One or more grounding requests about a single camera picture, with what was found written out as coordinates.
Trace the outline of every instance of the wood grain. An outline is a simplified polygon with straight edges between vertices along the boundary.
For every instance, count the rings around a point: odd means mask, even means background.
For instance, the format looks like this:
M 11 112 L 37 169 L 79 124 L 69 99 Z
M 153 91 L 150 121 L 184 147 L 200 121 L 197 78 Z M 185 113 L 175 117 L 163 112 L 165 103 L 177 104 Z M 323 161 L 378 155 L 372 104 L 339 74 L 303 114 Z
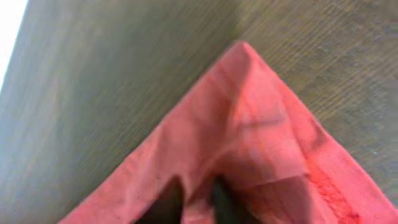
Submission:
M 392 194 L 377 1 L 31 0 L 0 96 L 0 223 L 55 223 L 245 39 Z

